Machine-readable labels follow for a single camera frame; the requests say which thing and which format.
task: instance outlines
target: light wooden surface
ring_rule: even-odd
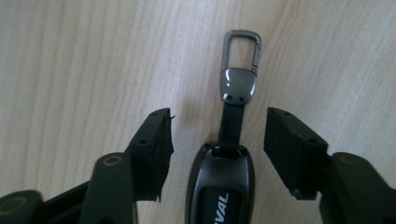
[[[184,223],[192,161],[219,131],[231,29],[263,40],[241,138],[256,170],[251,223],[321,223],[318,202],[290,197],[262,151],[269,105],[307,123],[330,153],[367,158],[396,188],[394,1],[0,0],[0,195],[38,189],[47,200],[73,188],[170,107],[163,199],[139,203],[139,220]],[[236,44],[233,63],[251,49]]]

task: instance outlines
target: black key fob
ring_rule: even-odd
[[[251,70],[228,67],[231,39],[254,40]],[[254,200],[254,169],[248,150],[239,145],[245,105],[256,89],[262,40],[250,31],[224,38],[220,95],[224,101],[219,141],[199,150],[191,169],[186,200],[187,224],[248,224]]]
[[[254,202],[254,169],[245,147],[237,155],[217,155],[218,143],[199,150],[187,191],[186,223],[246,224]]]

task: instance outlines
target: metal carabiner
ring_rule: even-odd
[[[230,46],[233,37],[247,37],[254,39],[256,46],[251,69],[228,67]],[[260,61],[262,39],[254,32],[233,30],[224,37],[223,55],[221,62],[220,95],[221,99],[230,105],[245,105],[253,97],[257,82],[257,68]]]

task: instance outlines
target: key fob case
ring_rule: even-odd
[[[217,142],[201,147],[191,168],[186,200],[188,224],[247,224],[254,201],[254,168],[245,147],[219,156]]]

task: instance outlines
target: keychain strap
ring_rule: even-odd
[[[228,67],[233,37],[255,40],[256,48],[251,70]],[[220,78],[220,95],[224,107],[219,131],[219,145],[222,151],[236,151],[239,148],[245,105],[250,102],[256,89],[261,44],[262,40],[258,34],[245,30],[230,31],[224,38]]]

